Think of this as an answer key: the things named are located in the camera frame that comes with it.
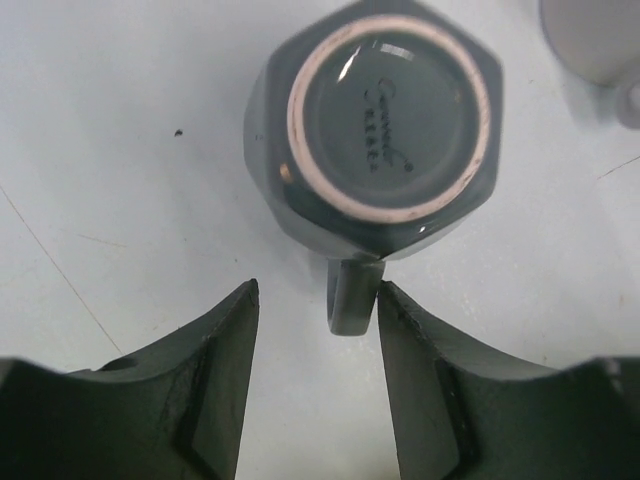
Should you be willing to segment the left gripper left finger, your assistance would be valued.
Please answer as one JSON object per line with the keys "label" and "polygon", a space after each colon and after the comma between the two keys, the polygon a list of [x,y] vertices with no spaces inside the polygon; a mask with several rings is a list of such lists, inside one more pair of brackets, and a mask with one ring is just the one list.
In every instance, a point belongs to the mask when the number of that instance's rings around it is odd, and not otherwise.
{"label": "left gripper left finger", "polygon": [[5,479],[232,479],[259,319],[255,280],[97,370],[1,361]]}

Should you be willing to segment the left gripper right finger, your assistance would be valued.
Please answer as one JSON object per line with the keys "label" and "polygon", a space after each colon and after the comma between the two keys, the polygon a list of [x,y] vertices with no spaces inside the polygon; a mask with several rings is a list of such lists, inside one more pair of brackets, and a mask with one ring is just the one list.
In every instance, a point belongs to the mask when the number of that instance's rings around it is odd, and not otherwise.
{"label": "left gripper right finger", "polygon": [[404,479],[635,479],[639,361],[553,369],[431,314],[397,285],[378,325]]}

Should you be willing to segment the dark grey mug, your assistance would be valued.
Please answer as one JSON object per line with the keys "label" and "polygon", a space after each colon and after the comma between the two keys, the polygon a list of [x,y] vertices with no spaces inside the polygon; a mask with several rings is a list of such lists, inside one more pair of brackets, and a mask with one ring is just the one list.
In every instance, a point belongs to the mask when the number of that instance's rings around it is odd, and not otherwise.
{"label": "dark grey mug", "polygon": [[499,168],[503,70],[416,1],[357,1],[266,60],[244,160],[281,229],[325,257],[332,333],[364,334],[386,264],[455,229]]}

